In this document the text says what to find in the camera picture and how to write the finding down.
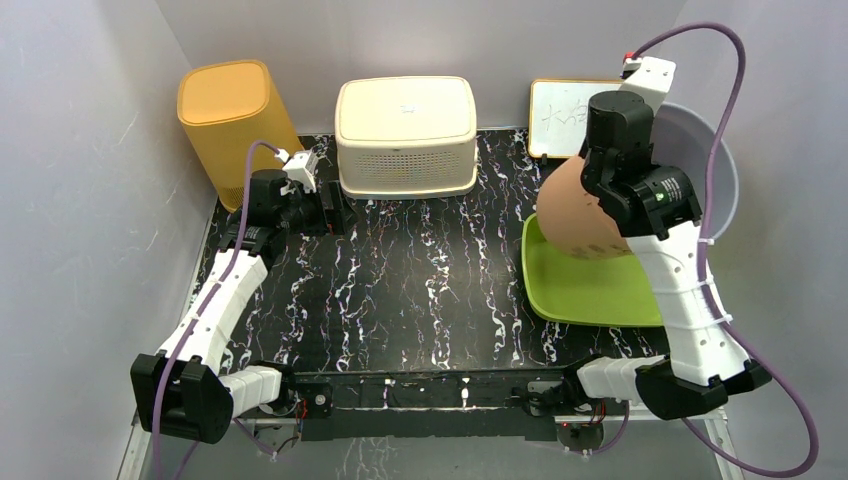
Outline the grey and tan bucket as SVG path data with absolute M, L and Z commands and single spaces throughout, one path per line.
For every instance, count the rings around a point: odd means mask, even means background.
M 706 169 L 714 136 L 714 128 L 699 114 L 670 102 L 660 106 L 652 129 L 653 161 L 683 170 L 702 207 L 707 200 Z M 718 239 L 729 228 L 739 203 L 738 171 L 725 143 L 720 144 L 715 154 L 712 193 L 708 234 Z

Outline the cream perforated basket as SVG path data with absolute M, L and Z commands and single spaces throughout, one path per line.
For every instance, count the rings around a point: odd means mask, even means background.
M 476 185 L 476 105 L 461 77 L 349 81 L 338 93 L 334 136 L 339 182 L 351 198 L 445 198 Z

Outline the orange mesh basket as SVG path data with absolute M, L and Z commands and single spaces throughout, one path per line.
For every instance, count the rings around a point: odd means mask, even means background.
M 253 142 L 303 148 L 268 67 L 240 60 L 194 69 L 177 93 L 177 117 L 228 212 L 241 207 Z

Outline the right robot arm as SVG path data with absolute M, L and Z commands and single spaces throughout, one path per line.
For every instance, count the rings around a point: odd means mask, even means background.
M 663 420 L 708 413 L 770 374 L 734 340 L 698 249 L 702 210 L 688 175 L 653 161 L 654 111 L 629 91 L 588 101 L 580 181 L 616 224 L 649 281 L 670 352 L 643 359 L 597 357 L 563 387 L 565 405 L 590 413 L 603 398 L 641 403 Z

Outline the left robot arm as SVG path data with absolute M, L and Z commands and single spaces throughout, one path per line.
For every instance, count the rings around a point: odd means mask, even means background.
M 228 219 L 198 297 L 157 352 L 138 355 L 130 368 L 143 429 L 215 444 L 251 409 L 293 412 L 299 391 L 291 367 L 260 361 L 223 375 L 223 351 L 289 237 L 344 235 L 355 222 L 337 180 L 310 191 L 280 169 L 253 173 L 247 202 Z

